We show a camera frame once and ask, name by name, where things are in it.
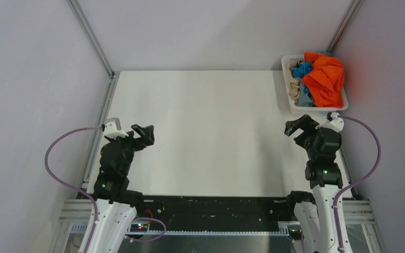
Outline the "orange t shirt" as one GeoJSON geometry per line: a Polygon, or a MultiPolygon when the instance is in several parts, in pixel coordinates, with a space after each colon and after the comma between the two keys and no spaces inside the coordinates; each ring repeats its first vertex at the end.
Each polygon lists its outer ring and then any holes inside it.
{"type": "Polygon", "coordinates": [[[336,57],[306,52],[304,58],[312,63],[312,70],[302,78],[309,89],[313,103],[319,108],[342,108],[341,92],[345,84],[345,70],[336,57]]]}

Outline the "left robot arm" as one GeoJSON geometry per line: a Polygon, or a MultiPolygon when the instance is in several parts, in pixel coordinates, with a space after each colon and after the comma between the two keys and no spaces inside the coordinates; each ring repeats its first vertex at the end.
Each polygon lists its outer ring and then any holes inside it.
{"type": "Polygon", "coordinates": [[[116,120],[103,127],[108,142],[100,150],[91,194],[97,208],[91,211],[79,252],[117,252],[132,221],[145,213],[142,193],[128,190],[128,173],[134,154],[154,144],[154,127],[134,124],[131,128],[122,131],[116,120]]]}

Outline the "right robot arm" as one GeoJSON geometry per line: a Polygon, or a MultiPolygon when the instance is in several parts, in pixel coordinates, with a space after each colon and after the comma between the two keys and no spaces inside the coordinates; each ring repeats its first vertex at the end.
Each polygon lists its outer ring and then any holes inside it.
{"type": "Polygon", "coordinates": [[[308,156],[305,178],[310,191],[291,191],[287,196],[286,215],[301,226],[304,252],[352,252],[343,213],[341,170],[335,162],[341,147],[344,127],[338,113],[328,113],[320,124],[305,114],[285,123],[284,133],[292,135],[308,156]]]}

